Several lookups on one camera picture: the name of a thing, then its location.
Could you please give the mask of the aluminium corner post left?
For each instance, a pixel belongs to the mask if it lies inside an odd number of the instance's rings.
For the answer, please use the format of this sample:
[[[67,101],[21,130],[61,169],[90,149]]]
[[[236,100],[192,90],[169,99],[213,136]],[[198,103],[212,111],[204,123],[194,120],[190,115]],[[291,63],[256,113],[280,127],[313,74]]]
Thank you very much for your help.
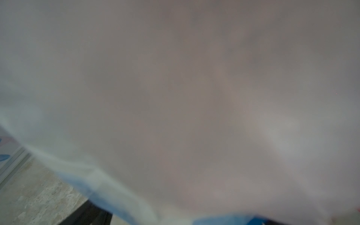
[[[28,161],[30,153],[23,147],[9,157],[5,164],[1,166],[1,189],[9,182],[16,172]]]

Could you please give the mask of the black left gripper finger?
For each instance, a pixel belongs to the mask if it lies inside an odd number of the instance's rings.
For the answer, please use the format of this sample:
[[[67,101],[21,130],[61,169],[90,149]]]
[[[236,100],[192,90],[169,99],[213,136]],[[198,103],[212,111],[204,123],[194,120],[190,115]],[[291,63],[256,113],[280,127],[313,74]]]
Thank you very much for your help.
[[[59,225],[110,225],[113,215],[87,200]]]

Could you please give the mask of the pink trash bag liner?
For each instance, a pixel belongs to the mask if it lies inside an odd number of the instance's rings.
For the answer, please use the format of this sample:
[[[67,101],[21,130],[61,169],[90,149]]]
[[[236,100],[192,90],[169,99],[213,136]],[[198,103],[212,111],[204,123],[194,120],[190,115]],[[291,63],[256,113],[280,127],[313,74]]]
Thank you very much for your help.
[[[360,207],[359,1],[1,1],[1,127],[139,225]]]

